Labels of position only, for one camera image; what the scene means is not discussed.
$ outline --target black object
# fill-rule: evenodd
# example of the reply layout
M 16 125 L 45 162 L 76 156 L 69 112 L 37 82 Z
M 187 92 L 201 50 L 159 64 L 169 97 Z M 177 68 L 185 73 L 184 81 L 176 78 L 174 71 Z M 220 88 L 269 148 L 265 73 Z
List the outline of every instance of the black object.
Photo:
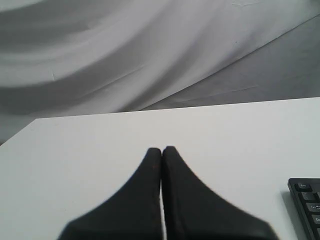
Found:
M 168 240 L 277 240 L 270 226 L 223 200 L 189 169 L 174 147 L 162 155 Z
M 71 221 L 59 239 L 162 240 L 161 158 L 159 149 L 150 148 L 127 183 L 108 201 Z
M 320 240 L 320 179 L 290 178 L 288 187 L 309 240 Z

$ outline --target white table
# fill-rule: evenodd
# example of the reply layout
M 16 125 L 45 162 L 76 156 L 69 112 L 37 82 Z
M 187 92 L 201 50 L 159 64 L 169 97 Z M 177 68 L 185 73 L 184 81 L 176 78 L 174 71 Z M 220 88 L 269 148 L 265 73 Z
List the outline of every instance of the white table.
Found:
M 215 192 L 303 240 L 287 182 L 320 177 L 319 137 L 320 98 L 37 119 L 0 147 L 0 239 L 56 239 L 147 148 L 173 145 Z

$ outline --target black keyboard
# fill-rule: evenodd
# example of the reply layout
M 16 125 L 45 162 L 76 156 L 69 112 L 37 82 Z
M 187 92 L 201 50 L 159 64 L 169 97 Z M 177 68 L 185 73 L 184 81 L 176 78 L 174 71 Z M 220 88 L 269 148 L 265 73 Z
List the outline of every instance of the black keyboard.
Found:
M 290 178 L 295 207 L 309 240 L 320 240 L 320 178 Z

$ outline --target desk surface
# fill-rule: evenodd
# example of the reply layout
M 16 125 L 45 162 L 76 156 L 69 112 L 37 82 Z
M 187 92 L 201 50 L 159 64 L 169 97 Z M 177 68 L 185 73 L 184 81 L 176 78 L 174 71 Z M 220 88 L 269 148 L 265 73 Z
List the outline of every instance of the desk surface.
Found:
M 320 177 L 319 137 L 320 98 L 37 119 L 0 147 L 0 239 L 56 239 L 114 194 L 147 148 L 172 145 L 281 240 L 304 240 L 287 182 Z

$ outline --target wrinkled white cloth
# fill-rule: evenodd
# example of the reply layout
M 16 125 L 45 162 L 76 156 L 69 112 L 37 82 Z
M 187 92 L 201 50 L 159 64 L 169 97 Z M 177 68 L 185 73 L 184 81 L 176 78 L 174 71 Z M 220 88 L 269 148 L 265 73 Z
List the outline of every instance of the wrinkled white cloth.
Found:
M 315 0 L 0 0 L 0 141 L 140 110 L 320 14 Z

